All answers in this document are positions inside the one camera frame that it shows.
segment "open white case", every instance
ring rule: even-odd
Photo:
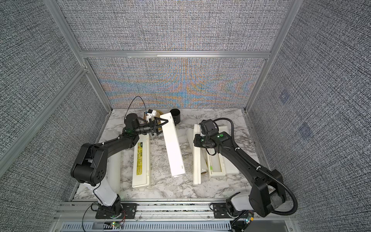
[[[132,187],[146,187],[151,184],[150,135],[139,135],[134,147]]]

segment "yellow label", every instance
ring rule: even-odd
[[[142,174],[143,143],[138,143],[137,176]]]

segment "metal base plate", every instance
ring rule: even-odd
[[[121,203],[122,205],[122,210],[125,211],[125,219],[134,219],[135,213],[137,212],[137,204],[136,203]],[[104,212],[97,212],[95,215],[96,219],[112,219],[112,220],[117,220],[117,219],[123,219],[124,218],[124,213],[121,214],[121,216],[113,219],[110,218],[109,216],[105,216]]]
[[[214,218],[232,218],[227,211],[225,203],[213,203],[212,208],[214,209]]]

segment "wire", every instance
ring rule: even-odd
[[[208,151],[208,149],[207,149],[207,148],[205,148],[205,149],[206,149],[206,152],[207,152],[209,155],[211,155],[211,156],[214,156],[214,155],[216,154],[216,151],[215,151],[215,150],[214,150],[214,151],[215,151],[214,154],[210,154],[209,151]]]
[[[84,229],[84,217],[85,217],[85,214],[86,214],[86,212],[88,211],[88,209],[90,208],[92,211],[96,211],[96,210],[93,210],[93,205],[95,205],[95,204],[97,204],[98,205],[98,203],[96,203],[96,202],[93,202],[86,210],[85,210],[85,213],[84,213],[84,215],[82,216],[82,220],[81,220],[81,226],[82,226],[82,230],[84,231],[84,232],[86,232],[85,231],[85,229]]]
[[[124,120],[125,120],[126,115],[127,115],[128,111],[129,111],[129,109],[130,109],[131,104],[133,103],[133,101],[134,101],[137,97],[139,97],[140,99],[142,99],[140,96],[136,96],[136,97],[131,101],[131,103],[130,103],[130,105],[129,105],[129,107],[128,107],[128,110],[126,110]],[[147,111],[147,107],[145,107],[145,103],[144,103],[143,99],[142,99],[142,102],[143,102],[143,105],[144,105],[144,110],[145,110],[145,112],[146,112],[146,111]]]
[[[119,222],[120,226],[123,226],[125,224],[125,218],[126,218],[125,210],[123,210],[122,213],[124,213],[124,218]]]
[[[232,227],[233,227],[233,225],[235,224],[235,222],[236,221],[238,221],[238,219],[240,219],[246,212],[247,212],[248,210],[244,210],[244,211],[242,211],[242,213],[240,214],[240,215],[238,215],[238,217],[236,217],[233,221],[232,221],[232,223],[231,223],[231,229],[232,229]]]
[[[260,166],[257,166],[256,164],[254,164],[253,162],[251,162],[240,151],[241,149],[237,149],[237,148],[239,148],[239,146],[237,145],[237,143],[234,140],[234,125],[233,125],[233,122],[232,122],[231,119],[229,119],[229,118],[217,118],[217,119],[214,120],[214,122],[219,121],[219,120],[227,120],[227,121],[229,121],[231,123],[231,131],[232,131],[232,133],[231,133],[231,139],[232,139],[232,145],[236,149],[236,152],[238,153],[238,155],[240,155],[240,157],[243,158],[248,164],[250,164],[251,166],[253,166],[254,168],[256,168],[257,171],[263,173],[267,177],[271,178],[274,182],[276,182],[277,184],[281,185],[286,190],[286,192],[290,195],[290,197],[291,197],[291,199],[293,201],[292,209],[290,209],[289,211],[286,211],[286,212],[273,210],[272,213],[278,214],[278,215],[283,215],[283,216],[288,216],[288,215],[291,215],[291,214],[295,213],[297,211],[297,209],[298,209],[298,200],[296,199],[296,196],[294,195],[294,193],[285,184],[281,183],[279,180],[277,180],[276,178],[274,178],[270,173],[267,173],[267,172],[263,171],[260,168]]]

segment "black cylinder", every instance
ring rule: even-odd
[[[124,120],[125,127],[127,129],[135,130],[139,126],[139,120],[137,114],[128,114]]]
[[[178,123],[180,123],[180,110],[172,109],[172,110],[170,110],[170,113],[173,117],[174,124],[177,125]]]

